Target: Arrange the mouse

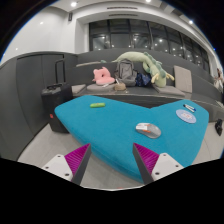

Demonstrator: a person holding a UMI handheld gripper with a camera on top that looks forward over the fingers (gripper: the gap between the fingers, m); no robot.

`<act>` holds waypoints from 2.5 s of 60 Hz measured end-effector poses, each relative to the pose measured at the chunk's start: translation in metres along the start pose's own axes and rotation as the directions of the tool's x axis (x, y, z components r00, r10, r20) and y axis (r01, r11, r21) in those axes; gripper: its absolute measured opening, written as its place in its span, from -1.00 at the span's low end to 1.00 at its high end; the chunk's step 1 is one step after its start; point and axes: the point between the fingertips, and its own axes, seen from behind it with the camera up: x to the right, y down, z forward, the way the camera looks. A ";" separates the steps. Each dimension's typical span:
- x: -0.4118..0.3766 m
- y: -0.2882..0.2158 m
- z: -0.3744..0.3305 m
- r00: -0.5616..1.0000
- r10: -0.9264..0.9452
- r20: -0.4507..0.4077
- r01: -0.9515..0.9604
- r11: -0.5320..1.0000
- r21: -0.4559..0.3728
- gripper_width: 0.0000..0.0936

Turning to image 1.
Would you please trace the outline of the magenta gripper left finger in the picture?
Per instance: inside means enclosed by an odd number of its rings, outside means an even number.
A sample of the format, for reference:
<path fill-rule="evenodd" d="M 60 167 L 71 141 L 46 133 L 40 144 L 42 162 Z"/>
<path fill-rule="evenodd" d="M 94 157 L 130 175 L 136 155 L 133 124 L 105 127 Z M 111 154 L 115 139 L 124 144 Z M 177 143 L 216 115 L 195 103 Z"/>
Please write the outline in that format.
<path fill-rule="evenodd" d="M 91 144 L 83 145 L 67 155 L 57 154 L 42 169 L 80 185 L 91 155 Z"/>

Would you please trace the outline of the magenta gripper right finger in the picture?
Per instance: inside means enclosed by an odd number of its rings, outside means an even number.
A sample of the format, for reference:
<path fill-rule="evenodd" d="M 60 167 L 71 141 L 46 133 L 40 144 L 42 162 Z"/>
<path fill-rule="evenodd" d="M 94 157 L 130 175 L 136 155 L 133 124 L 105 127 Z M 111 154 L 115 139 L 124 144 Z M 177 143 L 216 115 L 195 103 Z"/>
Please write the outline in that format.
<path fill-rule="evenodd" d="M 152 183 L 183 169 L 183 166 L 169 154 L 158 154 L 137 143 L 133 144 L 133 155 L 144 184 Z"/>

